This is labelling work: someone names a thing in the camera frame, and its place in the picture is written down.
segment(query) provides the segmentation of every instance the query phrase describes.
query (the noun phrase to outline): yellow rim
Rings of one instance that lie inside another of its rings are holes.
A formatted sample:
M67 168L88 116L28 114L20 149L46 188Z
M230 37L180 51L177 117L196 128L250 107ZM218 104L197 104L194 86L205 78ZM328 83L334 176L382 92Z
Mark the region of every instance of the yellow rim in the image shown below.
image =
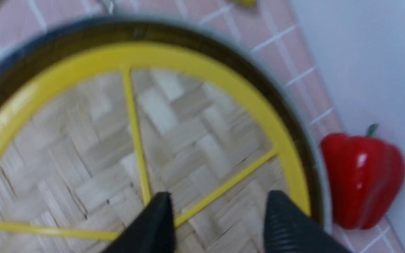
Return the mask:
M214 83L246 109L272 143L270 152L179 216L175 220L175 226L190 219L274 156L279 156L288 181L290 198L306 215L310 215L309 191L298 152L285 125L269 102L246 79L228 67L200 53L172 45L128 42L99 47L69 57L41 72L0 109L0 156L18 130L48 101L82 80L118 69L122 71L124 78L143 201L147 204L151 196L130 83L129 73L132 67L173 69ZM97 240L114 240L117 237L117 233L107 231L48 228L2 221L0 230Z

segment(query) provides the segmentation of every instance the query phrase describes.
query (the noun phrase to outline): red bell pepper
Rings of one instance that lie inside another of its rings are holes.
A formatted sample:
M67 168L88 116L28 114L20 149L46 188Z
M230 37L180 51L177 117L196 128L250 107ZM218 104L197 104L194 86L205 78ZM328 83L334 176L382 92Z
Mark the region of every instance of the red bell pepper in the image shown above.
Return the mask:
M370 229L384 216L405 176L397 147L371 135L333 133L321 141L333 202L333 219L345 229Z

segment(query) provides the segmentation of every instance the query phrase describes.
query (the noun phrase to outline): tile grout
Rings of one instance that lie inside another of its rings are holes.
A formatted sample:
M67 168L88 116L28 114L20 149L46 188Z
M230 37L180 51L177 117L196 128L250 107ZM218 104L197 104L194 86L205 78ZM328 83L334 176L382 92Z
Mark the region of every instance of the tile grout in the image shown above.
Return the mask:
M381 226L379 226L379 224L378 224L376 227L378 228L379 232L383 232L383 230L382 230ZM387 247L389 248L390 253L395 253L395 250L393 249L392 244L391 244L391 243L389 242L389 240L387 239L387 233L388 233L388 231L387 231L386 233L384 233L384 236L383 236L384 243L385 243L385 245L387 245Z
M219 8L218 10L216 10L216 11L214 11L214 12L212 12L212 13L209 13L208 15L202 17L202 18L199 20L199 23L200 23L200 24L207 23L207 22L211 21L212 19L215 19L215 18L217 18L218 16L221 16L221 15L223 15L224 13L227 13L228 11L230 11L230 10L232 9L232 7L233 7L233 5L223 6L223 7Z
M348 248L350 251L355 252L354 246L352 246L351 241L349 240L347 234L345 233L344 229L342 227L339 227L340 232L342 233L342 237L345 240L346 244L348 245Z
M360 253L365 253L369 248L371 248L371 246L373 246L378 240L380 240L385 233L387 233L387 231L390 229L390 226L388 228L386 228L383 232L379 233L379 235L374 238L373 240L371 240L367 246L365 246L365 248L363 248L363 250Z
M259 45L255 46L251 51L256 52L256 51L266 47L267 45L270 45L272 42L275 42L276 40L280 39L281 37L283 37L284 35L286 35L287 33L291 32L295 29L296 29L296 26L291 26L291 27L285 29L283 32L280 32L279 34L276 34L276 35L270 37L269 39L265 40L264 42L260 43Z
M276 26L275 22L272 20L272 17L270 16L270 13L268 12L265 5L261 5L261 11L262 11L262 14L263 14L263 17L265 20L265 24L268 27L268 30L272 34L276 33L278 30L278 27ZM293 61L293 58L289 54L289 51L288 51L285 43L282 40L275 40L275 43L278 47L278 50L283 58L284 64L286 65L287 69L289 70L289 72L291 73L292 76L297 77L298 73L297 73L295 63ZM307 92L306 87L304 86L304 83L301 80L297 80L296 82L301 84L301 85L297 86L297 89L298 89L299 93L301 94L301 96L303 97L305 103L308 105L310 114L312 114L312 117L316 117L318 115L318 112L315 108L315 104L314 104L312 98L310 97L309 93ZM323 135L328 134L328 131L326 130L326 126L324 124L321 124L321 126L322 126L321 130L323 132Z
M27 0L27 3L29 4L29 8L32 10L35 17L37 18L38 24L42 27L43 31L46 32L48 26L42 14L40 13L40 10L38 9L37 4L34 0Z
M309 125L313 125L317 123L318 121L322 120L324 117L326 117L328 114L330 114L334 110L334 107L329 108L327 111L323 112L320 116L316 117L313 119Z
M310 69L306 70L304 73L302 73L301 75L298 75L297 77L295 77L294 79L291 79L285 86L288 87L290 85L292 85L293 83L301 80L303 77L307 76L308 74L312 73L314 70L316 69L316 67L311 67Z
M183 18L187 18L188 10L185 3L182 0L175 0L175 4L179 10L179 13Z
M218 6L221 7L220 0L217 1ZM240 31L238 30L238 26L233 20L230 10L233 8L233 3L231 3L231 8L229 8L225 13L223 13L223 18L225 19L226 23L228 24L229 30L231 31L233 37L235 38L236 43L240 43L242 41L242 35Z

